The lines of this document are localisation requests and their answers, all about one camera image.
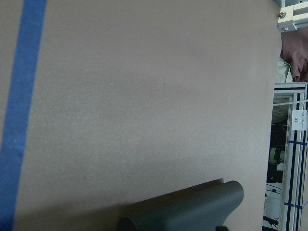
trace maroon cloth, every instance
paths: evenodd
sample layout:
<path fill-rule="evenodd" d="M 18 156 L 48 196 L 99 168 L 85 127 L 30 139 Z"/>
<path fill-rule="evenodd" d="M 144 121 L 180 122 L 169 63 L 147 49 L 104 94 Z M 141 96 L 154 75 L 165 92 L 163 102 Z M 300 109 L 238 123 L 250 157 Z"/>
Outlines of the maroon cloth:
<path fill-rule="evenodd" d="M 308 27 L 282 33 L 282 56 L 291 65 L 293 82 L 308 82 Z"/>

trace dark gray curved object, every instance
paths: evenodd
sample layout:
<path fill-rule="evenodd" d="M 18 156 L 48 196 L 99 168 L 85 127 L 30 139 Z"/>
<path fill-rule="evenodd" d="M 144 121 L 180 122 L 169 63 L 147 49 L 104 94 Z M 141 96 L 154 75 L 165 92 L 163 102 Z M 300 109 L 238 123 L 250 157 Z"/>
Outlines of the dark gray curved object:
<path fill-rule="evenodd" d="M 241 184 L 230 181 L 124 217 L 117 231 L 215 231 L 243 197 Z"/>

